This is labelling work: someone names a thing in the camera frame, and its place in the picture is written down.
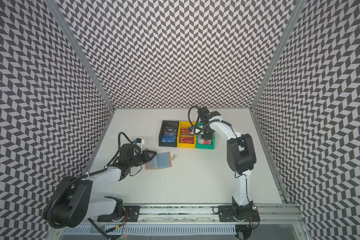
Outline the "teal credit card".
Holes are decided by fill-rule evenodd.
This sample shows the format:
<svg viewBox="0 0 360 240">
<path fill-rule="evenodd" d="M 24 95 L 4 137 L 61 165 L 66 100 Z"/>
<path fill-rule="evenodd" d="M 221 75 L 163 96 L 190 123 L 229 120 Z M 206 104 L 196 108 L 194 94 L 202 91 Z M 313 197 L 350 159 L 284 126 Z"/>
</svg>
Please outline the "teal credit card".
<svg viewBox="0 0 360 240">
<path fill-rule="evenodd" d="M 172 157 L 170 152 L 157 154 L 158 169 L 169 168 L 172 166 Z"/>
</svg>

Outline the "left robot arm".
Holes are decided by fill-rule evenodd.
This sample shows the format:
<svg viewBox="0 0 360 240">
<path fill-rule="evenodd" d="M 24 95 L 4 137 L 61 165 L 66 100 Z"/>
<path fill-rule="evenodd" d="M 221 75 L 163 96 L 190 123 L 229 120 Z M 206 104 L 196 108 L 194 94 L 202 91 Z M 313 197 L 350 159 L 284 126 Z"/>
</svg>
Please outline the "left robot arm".
<svg viewBox="0 0 360 240">
<path fill-rule="evenodd" d="M 74 228 L 93 217 L 125 221 L 127 211 L 122 199 L 105 196 L 92 200 L 91 194 L 125 179 L 131 175 L 132 168 L 142 167 L 156 155 L 155 151 L 142 150 L 139 143 L 124 144 L 102 170 L 79 177 L 64 177 L 44 208 L 43 219 L 54 229 Z"/>
</svg>

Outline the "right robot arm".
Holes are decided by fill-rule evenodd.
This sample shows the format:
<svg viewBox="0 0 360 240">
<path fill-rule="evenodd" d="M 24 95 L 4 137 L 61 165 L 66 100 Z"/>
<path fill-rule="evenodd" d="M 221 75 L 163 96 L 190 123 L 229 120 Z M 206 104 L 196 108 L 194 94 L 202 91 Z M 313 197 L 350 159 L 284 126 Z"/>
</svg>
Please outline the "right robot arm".
<svg viewBox="0 0 360 240">
<path fill-rule="evenodd" d="M 193 126 L 194 135 L 203 140 L 211 140 L 213 134 L 218 134 L 226 141 L 227 163 L 235 174 L 231 211 L 227 216 L 238 222 L 259 222 L 258 209 L 250 196 L 250 179 L 257 162 L 251 135 L 236 131 L 217 111 L 210 112 L 207 107 L 196 109 L 196 123 L 201 125 Z"/>
</svg>

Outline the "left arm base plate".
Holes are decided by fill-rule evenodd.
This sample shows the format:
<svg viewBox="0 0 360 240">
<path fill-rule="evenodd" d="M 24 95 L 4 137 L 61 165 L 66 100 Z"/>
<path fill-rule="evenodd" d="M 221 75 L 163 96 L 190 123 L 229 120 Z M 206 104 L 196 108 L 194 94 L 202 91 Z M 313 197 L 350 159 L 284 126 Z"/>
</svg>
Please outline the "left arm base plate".
<svg viewBox="0 0 360 240">
<path fill-rule="evenodd" d="M 115 209 L 110 215 L 98 216 L 97 222 L 99 223 L 135 223 L 138 221 L 140 214 L 140 206 L 124 206 Z"/>
</svg>

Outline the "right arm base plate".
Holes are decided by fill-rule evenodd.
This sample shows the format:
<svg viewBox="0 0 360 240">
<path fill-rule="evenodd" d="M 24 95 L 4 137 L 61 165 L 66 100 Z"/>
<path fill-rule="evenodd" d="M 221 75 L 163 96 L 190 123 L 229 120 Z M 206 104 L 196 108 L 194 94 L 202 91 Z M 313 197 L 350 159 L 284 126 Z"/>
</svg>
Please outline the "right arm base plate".
<svg viewBox="0 0 360 240">
<path fill-rule="evenodd" d="M 257 210 L 251 206 L 239 207 L 234 210 L 233 206 L 218 206 L 220 222 L 259 222 L 260 216 Z"/>
</svg>

